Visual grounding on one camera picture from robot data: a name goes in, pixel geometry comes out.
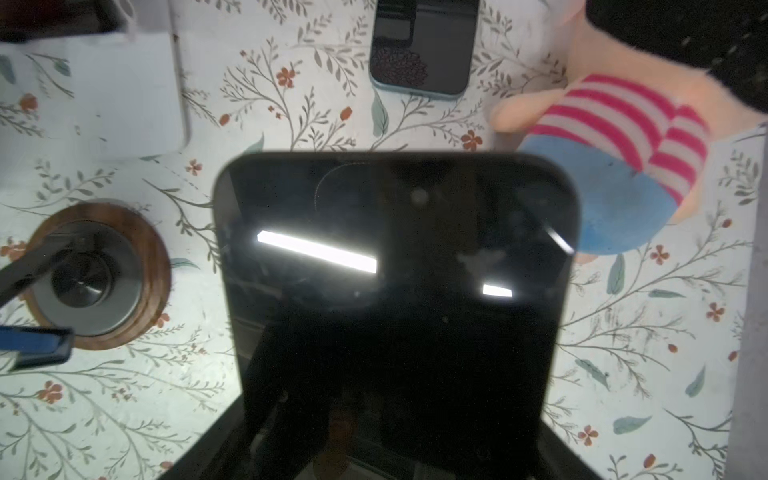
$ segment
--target orange flower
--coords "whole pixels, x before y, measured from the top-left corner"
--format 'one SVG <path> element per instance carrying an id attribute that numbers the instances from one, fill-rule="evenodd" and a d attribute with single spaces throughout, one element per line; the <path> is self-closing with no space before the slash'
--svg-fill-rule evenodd
<path id="1" fill-rule="evenodd" d="M 197 159 L 193 158 L 192 160 L 190 160 L 190 166 L 184 167 L 184 169 L 196 177 L 197 172 L 199 172 L 200 170 L 203 170 L 203 164 L 197 163 Z"/>
<path id="2" fill-rule="evenodd" d="M 8 245 L 4 245 L 3 247 L 0 247 L 0 257 L 8 257 L 11 259 L 12 262 L 15 262 L 16 260 L 22 258 L 22 255 L 24 255 L 24 252 L 27 250 L 27 243 L 26 242 L 19 242 L 17 244 L 13 244 L 13 239 L 11 237 L 8 238 Z"/>
<path id="3" fill-rule="evenodd" d="M 656 260 L 656 264 L 663 265 L 664 261 L 670 257 L 670 254 L 664 251 L 664 245 L 656 245 L 656 251 L 650 255 L 651 260 Z"/>
<path id="4" fill-rule="evenodd" d="M 38 99 L 33 94 L 24 94 L 18 101 L 18 106 L 26 113 L 35 111 L 38 109 Z"/>
<path id="5" fill-rule="evenodd" d="M 154 325 L 155 325 L 157 328 L 161 329 L 161 328 L 163 328 L 163 325 L 164 325 L 165 323 L 167 323 L 167 322 L 170 322 L 170 317 L 168 316 L 168 314 L 167 314 L 167 313 L 163 313 L 162 315 L 160 315 L 160 316 L 157 318 L 157 320 L 155 320 L 155 321 L 154 321 Z"/>
<path id="6" fill-rule="evenodd" d="M 465 135 L 462 135 L 462 142 L 464 143 L 464 150 L 476 151 L 478 145 L 482 145 L 482 137 L 476 137 L 475 131 L 467 131 Z"/>
<path id="7" fill-rule="evenodd" d="M 277 84 L 281 87 L 293 88 L 293 77 L 296 77 L 296 71 L 282 67 L 277 72 Z"/>
<path id="8" fill-rule="evenodd" d="M 45 388 L 43 390 L 38 390 L 37 396 L 38 400 L 42 400 L 43 402 L 48 402 L 51 405 L 61 400 L 61 391 L 63 388 L 58 383 L 53 383 L 51 380 L 48 380 L 45 383 Z"/>
<path id="9" fill-rule="evenodd" d="M 598 437 L 598 431 L 593 430 L 591 426 L 587 425 L 584 427 L 583 432 L 578 433 L 578 438 L 584 440 L 584 446 L 590 446 L 592 445 L 592 439 L 596 439 Z"/>
<path id="10" fill-rule="evenodd" d="M 715 322 L 720 321 L 720 316 L 725 313 L 725 307 L 717 308 L 715 302 L 710 303 L 710 311 L 707 312 L 707 318 L 711 318 Z"/>

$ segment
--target pink stripe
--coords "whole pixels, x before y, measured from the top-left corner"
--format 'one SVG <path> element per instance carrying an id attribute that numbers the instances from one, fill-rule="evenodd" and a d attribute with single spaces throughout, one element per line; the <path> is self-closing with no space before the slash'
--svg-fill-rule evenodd
<path id="1" fill-rule="evenodd" d="M 707 146 L 704 144 L 704 142 L 702 142 L 701 139 L 696 138 L 696 136 L 686 132 L 685 130 L 672 127 L 667 130 L 667 139 L 679 142 L 695 151 L 696 154 L 701 157 L 702 163 L 707 159 Z"/>
<path id="2" fill-rule="evenodd" d="M 702 120 L 699 114 L 696 113 L 696 111 L 690 106 L 683 105 L 682 107 L 679 107 L 675 113 L 677 115 L 680 115 L 683 118 L 687 118 L 690 121 L 695 121 L 696 123 L 701 125 L 708 134 L 710 133 L 710 129 L 707 126 L 706 121 Z"/>
<path id="3" fill-rule="evenodd" d="M 672 105 L 672 102 L 667 100 L 667 98 L 664 97 L 662 94 L 654 90 L 651 90 L 645 85 L 636 84 L 632 81 L 623 80 L 621 78 L 611 77 L 608 75 L 599 75 L 599 74 L 589 75 L 584 79 L 584 81 L 595 81 L 597 83 L 611 84 L 611 85 L 616 85 L 618 87 L 626 88 L 627 90 L 632 90 L 636 94 L 642 95 L 643 97 L 647 98 L 649 101 L 653 102 L 653 104 L 656 105 L 656 107 L 659 110 L 661 110 L 670 120 L 672 119 L 672 117 L 674 117 L 675 107 L 674 105 Z"/>
<path id="4" fill-rule="evenodd" d="M 674 200 L 674 203 L 676 205 L 680 205 L 683 203 L 683 195 L 680 194 L 677 190 L 674 190 L 672 188 L 669 188 L 666 185 L 662 185 L 662 187 L 667 191 L 669 195 L 672 196 L 672 200 Z"/>
<path id="5" fill-rule="evenodd" d="M 656 129 L 656 125 L 643 111 L 632 104 L 628 104 L 626 101 L 616 98 L 604 91 L 590 90 L 588 88 L 572 90 L 565 96 L 588 98 L 589 100 L 599 102 L 606 107 L 613 108 L 615 111 L 632 120 L 642 129 L 645 136 L 648 137 L 648 142 L 650 143 L 651 148 L 655 150 L 659 146 L 659 143 L 661 142 L 661 134 L 659 133 L 659 130 Z"/>
<path id="6" fill-rule="evenodd" d="M 680 158 L 673 157 L 664 152 L 656 152 L 654 156 L 650 158 L 649 163 L 680 175 L 686 182 L 688 182 L 688 185 L 693 185 L 696 181 L 696 171 L 694 168 Z"/>
<path id="7" fill-rule="evenodd" d="M 552 127 L 551 125 L 534 125 L 534 127 L 528 131 L 528 135 L 549 135 L 550 137 L 567 138 L 580 144 L 591 147 L 592 145 L 584 138 L 579 137 L 576 134 L 572 134 L 570 131 L 560 127 Z"/>
<path id="8" fill-rule="evenodd" d="M 618 148 L 619 153 L 624 158 L 624 161 L 629 164 L 630 167 L 637 171 L 643 170 L 643 161 L 640 159 L 640 155 L 637 152 L 632 141 L 619 130 L 616 125 L 610 121 L 605 120 L 602 117 L 598 117 L 588 111 L 581 110 L 576 107 L 568 107 L 565 105 L 554 105 L 549 108 L 547 114 L 560 115 L 562 117 L 572 118 L 582 124 L 587 125 L 603 134 L 612 144 Z"/>

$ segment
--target leaf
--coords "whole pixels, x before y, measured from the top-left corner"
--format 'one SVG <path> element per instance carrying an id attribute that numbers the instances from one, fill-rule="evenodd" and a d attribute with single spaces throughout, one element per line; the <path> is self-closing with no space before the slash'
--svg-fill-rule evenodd
<path id="1" fill-rule="evenodd" d="M 701 371 L 698 375 L 696 375 L 696 379 L 694 379 L 693 382 L 691 382 L 690 385 L 685 388 L 686 395 L 693 398 L 701 392 L 701 389 L 704 387 L 704 370 L 706 369 L 706 365 L 701 367 Z"/>
<path id="2" fill-rule="evenodd" d="M 382 103 L 378 91 L 373 91 L 373 103 L 371 104 L 371 117 L 373 118 L 373 136 L 381 137 L 389 129 L 389 114 Z"/>
<path id="3" fill-rule="evenodd" d="M 243 154 L 257 154 L 264 149 L 264 134 L 261 134 L 261 139 L 250 147 L 246 148 Z"/>
<path id="4" fill-rule="evenodd" d="M 608 274 L 607 292 L 616 295 L 624 289 L 624 255 L 619 253 Z"/>
<path id="5" fill-rule="evenodd" d="M 651 417 L 653 417 L 653 415 L 645 417 L 644 419 L 639 419 L 638 417 L 621 417 L 620 419 L 616 419 L 614 420 L 614 433 L 616 435 L 622 435 L 624 433 L 634 432 L 645 425 Z"/>
<path id="6" fill-rule="evenodd" d="M 662 290 L 658 288 L 654 288 L 650 292 L 648 292 L 648 296 L 651 298 L 674 298 L 676 296 L 685 296 L 681 295 L 678 292 L 672 292 L 670 290 Z"/>
<path id="7" fill-rule="evenodd" d="M 178 268 L 180 266 L 192 266 L 193 268 L 197 268 L 198 270 L 200 267 L 198 267 L 192 260 L 189 260 L 187 258 L 172 258 L 170 259 L 170 268 Z"/>
<path id="8" fill-rule="evenodd" d="M 596 367 L 592 362 L 590 362 L 589 360 L 577 359 L 576 365 L 580 366 L 584 370 L 587 370 L 587 372 L 592 376 L 593 379 L 602 383 L 606 389 L 608 388 L 608 380 L 605 374 L 601 372 L 600 369 Z"/>
<path id="9" fill-rule="evenodd" d="M 0 75 L 11 85 L 16 84 L 16 75 L 13 73 L 11 59 L 7 55 L 0 55 Z"/>
<path id="10" fill-rule="evenodd" d="M 56 71 L 65 77 L 71 77 L 72 71 L 69 69 L 69 63 L 67 63 L 65 60 L 57 60 L 53 64 L 53 68 L 56 69 Z"/>

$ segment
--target black fabric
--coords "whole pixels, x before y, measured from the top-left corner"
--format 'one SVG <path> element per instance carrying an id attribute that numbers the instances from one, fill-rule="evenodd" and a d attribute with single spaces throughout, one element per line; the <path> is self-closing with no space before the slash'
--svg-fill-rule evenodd
<path id="1" fill-rule="evenodd" d="M 768 0 L 587 0 L 619 41 L 697 68 L 768 113 Z"/>

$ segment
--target floral tablecloth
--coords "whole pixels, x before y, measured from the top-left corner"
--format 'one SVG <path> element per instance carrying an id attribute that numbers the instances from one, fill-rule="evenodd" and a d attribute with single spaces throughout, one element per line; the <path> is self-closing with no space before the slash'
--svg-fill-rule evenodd
<path id="1" fill-rule="evenodd" d="M 0 357 L 3 478 L 155 478 L 238 396 L 210 199 L 229 160 L 266 149 L 485 150 L 499 98 L 565 83 L 540 0 L 483 4 L 456 102 L 374 92 L 374 0 L 171 8 L 190 128 L 171 154 L 95 157 L 56 42 L 0 55 L 0 263 L 23 254 L 46 216 L 101 198 L 152 221 L 174 264 L 165 313 L 131 344 L 22 372 Z M 698 215 L 574 268 L 542 415 L 604 478 L 723 477 L 763 142 L 752 131 L 712 149 Z M 15 300 L 0 323 L 33 321 Z"/>

